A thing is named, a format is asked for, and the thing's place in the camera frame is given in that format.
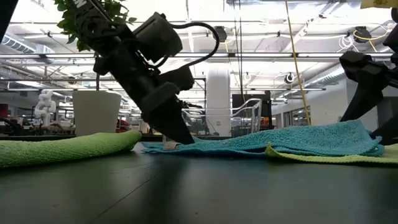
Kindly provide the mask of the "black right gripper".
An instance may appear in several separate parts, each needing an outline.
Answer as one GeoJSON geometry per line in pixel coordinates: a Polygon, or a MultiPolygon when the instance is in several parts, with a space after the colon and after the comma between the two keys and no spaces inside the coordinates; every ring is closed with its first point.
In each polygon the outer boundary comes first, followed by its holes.
{"type": "MultiPolygon", "coordinates": [[[[385,39],[384,46],[394,52],[391,62],[395,68],[391,70],[389,81],[391,86],[398,87],[398,8],[391,9],[391,17],[396,26],[385,39]]],[[[339,61],[347,78],[358,84],[341,121],[358,119],[383,100],[382,91],[388,85],[385,76],[388,68],[374,62],[370,55],[353,51],[345,52],[339,61]]],[[[398,144],[398,114],[373,131],[371,136],[381,137],[383,146],[398,144]]]]}

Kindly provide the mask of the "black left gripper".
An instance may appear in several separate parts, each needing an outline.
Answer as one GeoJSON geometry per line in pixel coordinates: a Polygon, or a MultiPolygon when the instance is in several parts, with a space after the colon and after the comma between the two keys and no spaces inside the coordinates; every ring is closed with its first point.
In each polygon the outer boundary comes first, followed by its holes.
{"type": "Polygon", "coordinates": [[[151,127],[176,142],[194,143],[177,99],[181,91],[191,89],[194,84],[187,66],[161,74],[138,52],[116,49],[107,56],[107,68],[151,127]]]}

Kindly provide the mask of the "lime yellow microfiber towel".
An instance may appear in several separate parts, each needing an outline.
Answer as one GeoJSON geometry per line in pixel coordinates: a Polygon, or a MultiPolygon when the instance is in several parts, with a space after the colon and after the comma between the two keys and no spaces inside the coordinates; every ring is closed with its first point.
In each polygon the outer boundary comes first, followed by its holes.
{"type": "Polygon", "coordinates": [[[385,147],[384,154],[381,157],[371,156],[343,156],[343,157],[327,157],[327,156],[303,156],[297,154],[288,154],[275,151],[271,146],[265,149],[265,155],[268,157],[289,159],[292,161],[301,161],[309,163],[327,163],[327,164],[347,164],[347,163],[376,163],[376,164],[398,164],[398,144],[385,147]]]}

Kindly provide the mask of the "teal microfiber towel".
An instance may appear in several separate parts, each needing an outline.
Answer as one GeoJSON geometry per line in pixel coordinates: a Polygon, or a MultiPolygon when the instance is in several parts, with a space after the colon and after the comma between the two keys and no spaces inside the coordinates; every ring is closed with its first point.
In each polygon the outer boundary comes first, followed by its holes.
{"type": "Polygon", "coordinates": [[[144,143],[146,153],[237,153],[259,155],[270,146],[277,152],[304,156],[375,156],[384,154],[382,137],[372,137],[359,120],[323,126],[292,126],[271,129],[224,140],[194,139],[193,144],[178,144],[165,149],[163,143],[144,143]]]}

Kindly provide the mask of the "green microfiber towel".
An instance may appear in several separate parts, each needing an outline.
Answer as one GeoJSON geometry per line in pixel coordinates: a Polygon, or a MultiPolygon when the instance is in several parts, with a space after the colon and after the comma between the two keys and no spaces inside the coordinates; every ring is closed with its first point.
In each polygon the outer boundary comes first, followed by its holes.
{"type": "Polygon", "coordinates": [[[0,169],[74,161],[131,150],[142,133],[96,133],[53,141],[0,141],[0,169]]]}

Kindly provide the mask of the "red storage bins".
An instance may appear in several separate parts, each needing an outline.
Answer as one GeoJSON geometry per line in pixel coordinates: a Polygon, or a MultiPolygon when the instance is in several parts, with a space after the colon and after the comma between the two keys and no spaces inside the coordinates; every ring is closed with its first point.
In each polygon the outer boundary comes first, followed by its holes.
{"type": "Polygon", "coordinates": [[[123,120],[118,120],[116,124],[116,132],[117,133],[123,133],[126,131],[129,131],[131,129],[130,124],[126,121],[123,120]]]}

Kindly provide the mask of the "white round column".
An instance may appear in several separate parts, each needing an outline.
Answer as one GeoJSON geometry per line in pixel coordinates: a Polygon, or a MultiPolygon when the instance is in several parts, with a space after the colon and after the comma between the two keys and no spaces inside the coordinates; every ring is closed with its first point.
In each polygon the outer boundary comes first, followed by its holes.
{"type": "Polygon", "coordinates": [[[210,133],[230,136],[230,74],[226,67],[211,68],[206,77],[206,118],[210,133]]]}

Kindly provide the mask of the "black monitor screen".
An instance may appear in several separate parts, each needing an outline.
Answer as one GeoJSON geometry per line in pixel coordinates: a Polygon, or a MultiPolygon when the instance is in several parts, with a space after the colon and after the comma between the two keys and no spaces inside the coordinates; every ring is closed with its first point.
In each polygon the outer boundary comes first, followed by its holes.
{"type": "Polygon", "coordinates": [[[241,94],[232,94],[232,106],[233,108],[238,108],[245,104],[248,100],[250,99],[261,99],[261,125],[260,125],[260,130],[266,130],[266,129],[273,129],[273,124],[272,124],[272,112],[271,112],[271,93],[270,91],[265,91],[264,93],[261,94],[244,94],[241,96],[241,94]]]}

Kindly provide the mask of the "white plant pot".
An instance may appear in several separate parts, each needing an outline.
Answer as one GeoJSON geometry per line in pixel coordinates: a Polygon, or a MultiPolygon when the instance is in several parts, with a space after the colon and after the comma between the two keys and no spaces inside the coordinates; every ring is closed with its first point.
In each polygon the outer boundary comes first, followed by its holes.
{"type": "Polygon", "coordinates": [[[115,133],[121,95],[106,91],[74,91],[75,134],[115,133]]]}

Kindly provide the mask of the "clear plastic bin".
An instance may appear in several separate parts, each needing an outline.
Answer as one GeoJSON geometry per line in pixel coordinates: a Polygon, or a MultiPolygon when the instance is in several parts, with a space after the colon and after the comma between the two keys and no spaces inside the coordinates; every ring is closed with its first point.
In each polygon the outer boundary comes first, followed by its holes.
{"type": "Polygon", "coordinates": [[[187,103],[182,118],[194,136],[238,137],[258,132],[262,100],[250,99],[237,108],[203,108],[187,103]]]}

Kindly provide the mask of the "yellow paper tag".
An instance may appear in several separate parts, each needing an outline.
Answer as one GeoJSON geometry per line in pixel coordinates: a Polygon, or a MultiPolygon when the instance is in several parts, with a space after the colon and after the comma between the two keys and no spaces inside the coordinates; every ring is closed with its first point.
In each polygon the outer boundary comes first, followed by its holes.
{"type": "Polygon", "coordinates": [[[361,0],[361,9],[367,8],[398,8],[398,0],[361,0]]]}

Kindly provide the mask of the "cluttered background workbench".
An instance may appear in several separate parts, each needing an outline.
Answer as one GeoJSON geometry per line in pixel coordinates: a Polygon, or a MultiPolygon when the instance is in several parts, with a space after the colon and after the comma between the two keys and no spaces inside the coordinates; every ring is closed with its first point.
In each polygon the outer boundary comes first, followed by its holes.
{"type": "Polygon", "coordinates": [[[16,119],[0,118],[0,136],[52,136],[74,134],[73,126],[59,124],[23,126],[16,119]]]}

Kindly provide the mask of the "black metal frame stand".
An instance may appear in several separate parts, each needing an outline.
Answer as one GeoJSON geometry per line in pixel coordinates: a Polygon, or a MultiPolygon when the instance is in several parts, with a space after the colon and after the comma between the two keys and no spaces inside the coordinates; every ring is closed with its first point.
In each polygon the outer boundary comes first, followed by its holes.
{"type": "Polygon", "coordinates": [[[197,94],[202,93],[202,103],[203,107],[206,108],[206,78],[194,78],[194,86],[192,88],[192,91],[195,91],[197,94]]]}

